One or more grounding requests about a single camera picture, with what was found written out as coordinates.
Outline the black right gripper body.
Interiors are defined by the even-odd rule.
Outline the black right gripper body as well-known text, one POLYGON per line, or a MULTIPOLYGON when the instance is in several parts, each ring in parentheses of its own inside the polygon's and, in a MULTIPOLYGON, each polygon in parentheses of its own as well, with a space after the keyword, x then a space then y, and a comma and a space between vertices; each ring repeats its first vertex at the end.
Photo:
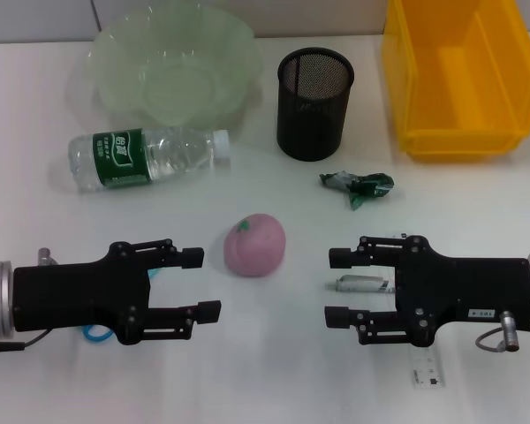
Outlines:
POLYGON ((422 236, 400 241, 395 305, 409 343, 428 347, 451 322, 500 322, 530 332, 530 264, 525 258, 463 258, 436 252, 422 236))

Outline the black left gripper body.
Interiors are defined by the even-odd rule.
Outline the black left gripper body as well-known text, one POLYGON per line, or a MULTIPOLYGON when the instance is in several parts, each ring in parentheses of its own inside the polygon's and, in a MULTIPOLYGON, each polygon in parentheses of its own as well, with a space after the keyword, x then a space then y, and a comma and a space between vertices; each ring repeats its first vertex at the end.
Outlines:
POLYGON ((98 261, 13 271, 12 317, 18 332, 102 325, 123 345, 143 338, 154 249, 117 242, 98 261))

